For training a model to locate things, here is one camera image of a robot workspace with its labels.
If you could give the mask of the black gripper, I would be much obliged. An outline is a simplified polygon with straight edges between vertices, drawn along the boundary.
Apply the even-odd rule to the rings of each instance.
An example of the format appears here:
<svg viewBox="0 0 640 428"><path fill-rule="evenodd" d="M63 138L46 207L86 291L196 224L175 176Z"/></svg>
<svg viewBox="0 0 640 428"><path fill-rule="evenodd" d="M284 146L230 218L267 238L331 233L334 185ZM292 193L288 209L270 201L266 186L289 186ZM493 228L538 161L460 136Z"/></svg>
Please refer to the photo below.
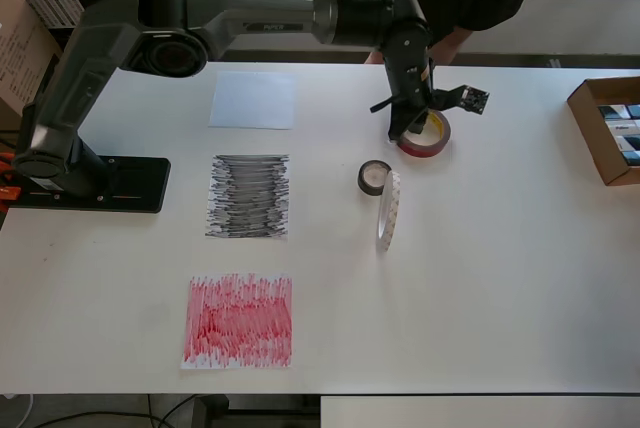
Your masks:
<svg viewBox="0 0 640 428"><path fill-rule="evenodd" d="M398 142L406 132L421 134L421 113L433 98L433 81L426 79L408 87L402 87L398 81L391 81L390 88L393 101L387 133L389 141Z"/></svg>

